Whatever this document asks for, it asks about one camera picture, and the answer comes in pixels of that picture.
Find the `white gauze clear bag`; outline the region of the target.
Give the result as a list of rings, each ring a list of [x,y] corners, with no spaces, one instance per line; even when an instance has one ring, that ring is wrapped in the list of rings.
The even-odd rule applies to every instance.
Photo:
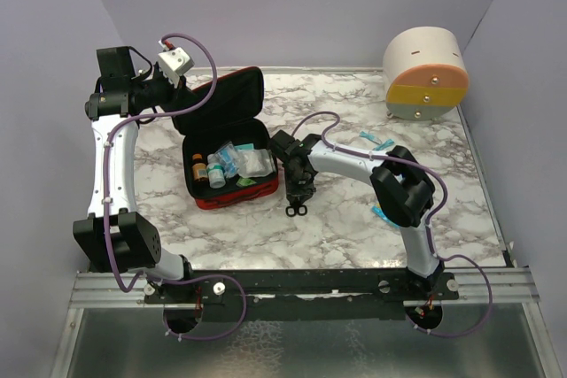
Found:
[[[266,177],[276,171],[269,150],[240,150],[238,152],[238,173],[244,178]]]

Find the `small teal clear pouch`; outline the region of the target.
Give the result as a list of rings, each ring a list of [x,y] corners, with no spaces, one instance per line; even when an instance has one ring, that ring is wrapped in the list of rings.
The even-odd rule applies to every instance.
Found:
[[[244,143],[244,144],[239,144],[239,145],[235,145],[235,149],[236,150],[254,150],[254,145],[253,143]]]

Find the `black handled scissors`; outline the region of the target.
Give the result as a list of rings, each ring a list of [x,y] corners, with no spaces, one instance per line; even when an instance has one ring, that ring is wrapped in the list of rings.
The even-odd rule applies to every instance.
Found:
[[[307,207],[304,204],[291,204],[285,208],[285,214],[292,218],[295,216],[305,216],[307,214]]]

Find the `small green box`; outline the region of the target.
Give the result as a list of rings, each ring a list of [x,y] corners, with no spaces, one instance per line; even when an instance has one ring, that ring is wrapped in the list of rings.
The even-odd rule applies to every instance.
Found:
[[[254,179],[251,178],[245,178],[245,177],[240,177],[237,180],[237,186],[239,188],[246,188],[246,187],[250,187],[252,185],[255,185],[256,181]]]

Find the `blue packets clear bag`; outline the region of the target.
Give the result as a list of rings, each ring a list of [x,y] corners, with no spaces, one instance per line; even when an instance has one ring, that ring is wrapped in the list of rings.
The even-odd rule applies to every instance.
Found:
[[[239,152],[235,148],[233,142],[224,143],[216,152],[216,157],[221,164],[224,175],[227,179],[231,179],[238,175],[240,166]]]

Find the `red black medicine case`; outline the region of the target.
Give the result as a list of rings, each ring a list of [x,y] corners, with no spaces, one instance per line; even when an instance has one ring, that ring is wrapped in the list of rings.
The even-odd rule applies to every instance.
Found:
[[[257,119],[264,101],[264,76],[256,66],[228,73],[217,80],[209,101],[194,112],[172,118],[175,129],[183,136],[183,169],[187,189],[201,210],[215,210],[276,192],[278,172],[256,178],[254,184],[241,187],[233,177],[219,189],[197,183],[192,166],[196,154],[207,157],[224,143],[251,143],[266,149],[270,135]]]

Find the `clear bottle green label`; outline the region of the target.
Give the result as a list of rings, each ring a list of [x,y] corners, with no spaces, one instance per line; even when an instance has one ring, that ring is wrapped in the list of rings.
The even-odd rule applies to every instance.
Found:
[[[208,165],[207,168],[209,185],[212,189],[220,189],[225,186],[226,180],[224,177],[224,172],[222,166],[217,163],[212,163]]]

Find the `white bottle blue label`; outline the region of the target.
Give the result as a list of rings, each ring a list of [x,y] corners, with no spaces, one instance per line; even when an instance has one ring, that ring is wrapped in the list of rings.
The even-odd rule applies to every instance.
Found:
[[[215,154],[209,154],[207,156],[207,164],[211,165],[211,164],[220,164],[220,161],[218,159],[218,157]]]

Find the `brown bottle orange cap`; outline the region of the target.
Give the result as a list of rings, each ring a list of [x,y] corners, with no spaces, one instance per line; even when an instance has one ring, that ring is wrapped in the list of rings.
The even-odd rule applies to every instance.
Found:
[[[208,173],[206,170],[206,162],[200,153],[196,153],[191,157],[192,177],[193,181],[199,184],[208,182]]]

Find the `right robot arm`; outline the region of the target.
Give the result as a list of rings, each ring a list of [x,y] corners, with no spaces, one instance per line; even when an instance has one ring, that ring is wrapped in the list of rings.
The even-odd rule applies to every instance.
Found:
[[[299,140],[282,130],[270,139],[268,149],[283,165],[288,216],[307,213],[305,203],[316,192],[319,173],[367,184],[385,217],[400,229],[407,253],[408,292],[426,299],[438,290],[442,261],[434,257],[425,231],[425,214],[432,208],[435,188],[408,149],[365,151],[330,143],[316,134]]]

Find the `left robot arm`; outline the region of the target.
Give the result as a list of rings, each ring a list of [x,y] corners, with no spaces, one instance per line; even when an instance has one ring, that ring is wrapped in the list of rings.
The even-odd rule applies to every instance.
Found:
[[[98,272],[144,272],[166,280],[176,302],[190,300],[196,282],[190,264],[161,246],[158,230],[137,209],[134,154],[140,112],[169,103],[193,66],[181,48],[166,47],[150,70],[138,75],[128,46],[97,50],[100,75],[85,104],[95,141],[95,177],[87,216],[73,235]]]

